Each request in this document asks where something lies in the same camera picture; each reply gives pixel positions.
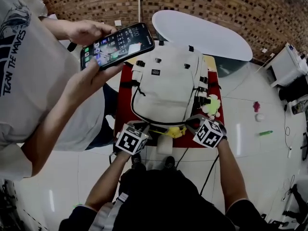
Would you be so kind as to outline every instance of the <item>brick wall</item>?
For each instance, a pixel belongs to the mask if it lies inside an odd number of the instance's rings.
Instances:
[[[90,19],[114,25],[138,21],[138,0],[44,0],[49,13],[71,21]],[[204,18],[239,33],[262,62],[288,41],[308,50],[308,0],[142,0],[143,21],[154,34],[151,18],[159,10],[176,10]]]

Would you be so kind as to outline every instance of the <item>green marker pen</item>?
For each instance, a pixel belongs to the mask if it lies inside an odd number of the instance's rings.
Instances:
[[[273,132],[272,130],[261,132],[261,133],[259,133],[259,136],[268,135],[268,134],[271,134],[272,132]]]

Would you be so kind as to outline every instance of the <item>blue jeans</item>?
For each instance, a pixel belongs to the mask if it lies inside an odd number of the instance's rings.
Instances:
[[[117,107],[117,91],[112,89],[110,86],[105,84],[103,86],[104,96],[105,96],[105,111],[104,119],[102,123],[102,128],[99,134],[94,138],[91,144],[86,148],[86,150],[93,149],[94,147],[103,147],[113,143],[114,140],[114,131],[109,126],[106,119],[107,115],[113,117],[116,116],[116,107]]]

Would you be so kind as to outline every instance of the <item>wall outlet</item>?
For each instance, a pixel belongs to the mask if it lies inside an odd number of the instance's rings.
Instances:
[[[121,20],[115,21],[115,25],[116,26],[121,26],[122,25]]]

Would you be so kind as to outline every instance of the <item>red tablecloth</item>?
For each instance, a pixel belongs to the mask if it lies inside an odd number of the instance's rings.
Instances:
[[[124,65],[121,75],[121,82],[129,82],[132,78],[131,67]],[[218,76],[216,72],[208,72],[208,83],[217,83]],[[215,85],[209,89],[209,94],[215,94],[221,100],[219,86]],[[116,112],[116,120],[115,120],[115,135],[121,131],[124,123],[128,123],[129,121],[140,120],[131,110],[130,107],[131,100],[131,89],[124,88],[120,86],[119,95],[118,95],[118,104],[117,104],[117,112]],[[217,118],[224,124],[223,119],[223,111],[222,105],[219,110],[220,117]],[[204,114],[201,109],[193,110],[193,115],[197,113]],[[148,141],[148,145],[155,145],[155,142]],[[193,141],[193,134],[186,130],[186,134],[180,138],[173,140],[173,147],[191,147],[191,148],[204,148],[202,145],[197,144]]]

